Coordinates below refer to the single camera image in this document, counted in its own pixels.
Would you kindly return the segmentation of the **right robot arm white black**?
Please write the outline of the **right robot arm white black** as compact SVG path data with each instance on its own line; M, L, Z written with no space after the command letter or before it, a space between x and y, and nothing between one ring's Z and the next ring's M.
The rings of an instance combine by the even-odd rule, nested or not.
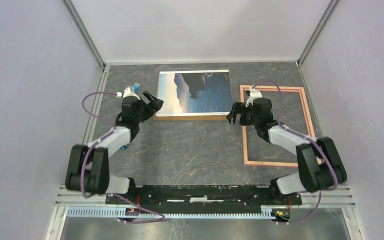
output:
M261 139L296 156L298 171L270 182L268 196L275 204L282 204L292 193L334 189L348 178L331 138L304 135L275 120L267 98L234 102L226 119L231 125L238 121L241 126L253 126Z

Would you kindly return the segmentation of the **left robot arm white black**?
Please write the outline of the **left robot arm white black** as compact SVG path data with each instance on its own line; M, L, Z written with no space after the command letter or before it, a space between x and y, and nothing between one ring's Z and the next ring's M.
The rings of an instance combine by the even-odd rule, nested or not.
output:
M84 198L104 195L110 185L118 187L118 197L125 204L133 203L137 190L130 186L126 177L110 176L109 159L130 144L140 131L140 124L162 109L164 101L144 91L143 98L135 93L117 92L122 97L121 111L110 130L87 144L72 147L65 177L65 186L79 191Z

